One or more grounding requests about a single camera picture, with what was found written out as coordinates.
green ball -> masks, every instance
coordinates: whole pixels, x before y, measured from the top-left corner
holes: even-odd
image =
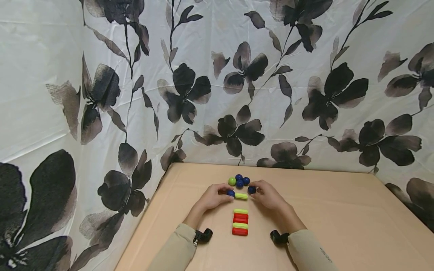
[[[229,178],[228,181],[230,186],[234,186],[237,183],[237,180],[234,177]]]

magnetic ball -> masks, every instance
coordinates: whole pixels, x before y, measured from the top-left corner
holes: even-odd
[[[235,192],[233,190],[228,190],[226,192],[226,195],[231,196],[231,197],[235,197]]]
[[[244,186],[248,186],[249,183],[250,183],[250,178],[249,177],[244,177],[243,178],[243,183],[244,183]]]
[[[249,186],[249,188],[247,188],[247,193],[249,193],[249,194],[254,194],[254,193],[256,193],[256,187],[254,187],[254,186]]]
[[[235,186],[236,186],[238,189],[241,189],[241,188],[244,186],[244,183],[243,183],[242,180],[238,180],[237,183],[235,184]]]
[[[230,186],[234,186],[237,183],[237,180],[234,177],[229,178],[228,184]]]

floral curtain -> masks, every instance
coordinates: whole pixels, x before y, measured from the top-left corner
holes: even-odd
[[[0,270],[113,270],[173,162],[372,173],[434,231],[432,10],[5,1]]]

cardboard surface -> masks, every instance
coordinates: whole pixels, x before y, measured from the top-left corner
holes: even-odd
[[[434,234],[373,175],[175,163],[116,271],[146,270],[205,189],[238,173],[273,184],[340,270],[434,270]],[[248,236],[231,234],[234,208],[249,210]],[[287,249],[270,239],[274,229],[283,233],[279,218],[250,197],[206,213],[199,229],[206,228],[213,237],[197,247],[187,270],[296,270]]]

beige sleeve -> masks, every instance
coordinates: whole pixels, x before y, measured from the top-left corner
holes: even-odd
[[[299,230],[289,235],[289,253],[299,271],[337,271],[313,232]]]
[[[195,230],[179,224],[152,260],[148,271],[184,271],[196,251],[195,236]]]

